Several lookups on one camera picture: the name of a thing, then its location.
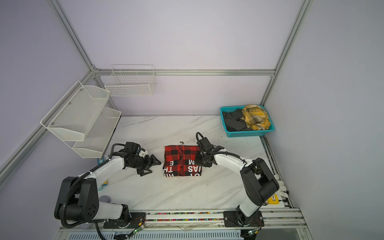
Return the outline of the red black plaid shirt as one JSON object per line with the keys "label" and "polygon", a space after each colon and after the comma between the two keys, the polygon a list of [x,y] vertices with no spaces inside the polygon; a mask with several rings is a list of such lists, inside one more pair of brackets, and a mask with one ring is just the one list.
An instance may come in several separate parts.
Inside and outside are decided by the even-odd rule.
{"label": "red black plaid shirt", "polygon": [[198,146],[165,146],[164,176],[198,177],[203,168],[196,164],[196,157],[201,153]]}

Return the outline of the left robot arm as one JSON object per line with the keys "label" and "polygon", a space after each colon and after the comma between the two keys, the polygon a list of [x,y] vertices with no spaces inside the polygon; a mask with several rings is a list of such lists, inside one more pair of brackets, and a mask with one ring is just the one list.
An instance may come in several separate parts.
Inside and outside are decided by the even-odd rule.
{"label": "left robot arm", "polygon": [[118,151],[115,151],[116,146],[113,144],[110,155],[103,163],[80,176],[67,177],[62,181],[54,211],[54,217],[60,220],[62,227],[71,229],[86,223],[95,224],[102,240],[104,236],[98,223],[119,229],[133,228],[124,239],[130,239],[145,227],[145,213],[132,215],[128,205],[101,202],[98,190],[120,170],[135,169],[143,177],[152,173],[151,167],[161,162],[137,143],[119,144],[121,149]]}

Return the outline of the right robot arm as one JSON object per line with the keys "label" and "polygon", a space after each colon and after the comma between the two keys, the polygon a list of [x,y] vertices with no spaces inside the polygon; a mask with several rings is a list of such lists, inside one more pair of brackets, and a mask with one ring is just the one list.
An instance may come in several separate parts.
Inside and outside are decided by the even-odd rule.
{"label": "right robot arm", "polygon": [[230,153],[222,146],[211,144],[199,132],[196,133],[196,139],[200,148],[195,160],[198,166],[222,166],[239,174],[242,179],[247,197],[235,211],[224,212],[225,226],[263,227],[265,224],[260,208],[280,189],[278,180],[267,163],[261,158],[250,160]]}

